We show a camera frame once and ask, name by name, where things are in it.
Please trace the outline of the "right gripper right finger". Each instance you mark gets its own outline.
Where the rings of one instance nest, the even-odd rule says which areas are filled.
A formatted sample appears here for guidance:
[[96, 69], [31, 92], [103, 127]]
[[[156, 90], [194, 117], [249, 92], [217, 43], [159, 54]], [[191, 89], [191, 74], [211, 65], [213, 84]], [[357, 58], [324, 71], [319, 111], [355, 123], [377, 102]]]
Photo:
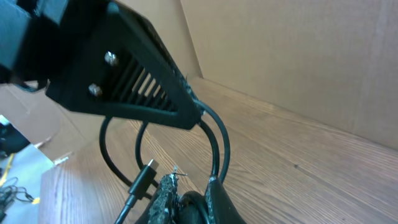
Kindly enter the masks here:
[[246, 224], [217, 176], [209, 178], [205, 200], [211, 224]]

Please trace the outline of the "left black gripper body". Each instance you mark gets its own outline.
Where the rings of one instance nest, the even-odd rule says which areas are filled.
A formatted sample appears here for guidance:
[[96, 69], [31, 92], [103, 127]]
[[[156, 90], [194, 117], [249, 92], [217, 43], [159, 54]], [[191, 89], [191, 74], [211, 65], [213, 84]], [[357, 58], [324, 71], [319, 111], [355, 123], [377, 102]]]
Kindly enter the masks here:
[[1, 84], [31, 93], [73, 60], [106, 0], [1, 0]]

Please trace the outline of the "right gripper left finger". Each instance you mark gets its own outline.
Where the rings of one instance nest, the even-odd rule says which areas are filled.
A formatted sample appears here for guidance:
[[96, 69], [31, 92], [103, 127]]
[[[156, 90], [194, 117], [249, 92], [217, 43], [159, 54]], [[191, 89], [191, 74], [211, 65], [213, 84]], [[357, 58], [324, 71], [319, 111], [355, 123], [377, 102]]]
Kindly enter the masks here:
[[136, 224], [171, 224], [175, 221], [178, 210], [178, 177], [167, 174], [160, 180], [144, 213]]

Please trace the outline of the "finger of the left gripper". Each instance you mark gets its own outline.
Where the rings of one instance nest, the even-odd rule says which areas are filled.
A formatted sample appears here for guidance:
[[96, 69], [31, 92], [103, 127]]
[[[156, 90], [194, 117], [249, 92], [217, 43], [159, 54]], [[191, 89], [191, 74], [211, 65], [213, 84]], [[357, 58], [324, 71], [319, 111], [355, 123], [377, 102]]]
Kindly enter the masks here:
[[116, 1], [78, 4], [76, 46], [46, 95], [74, 112], [193, 128], [200, 109], [150, 21]]

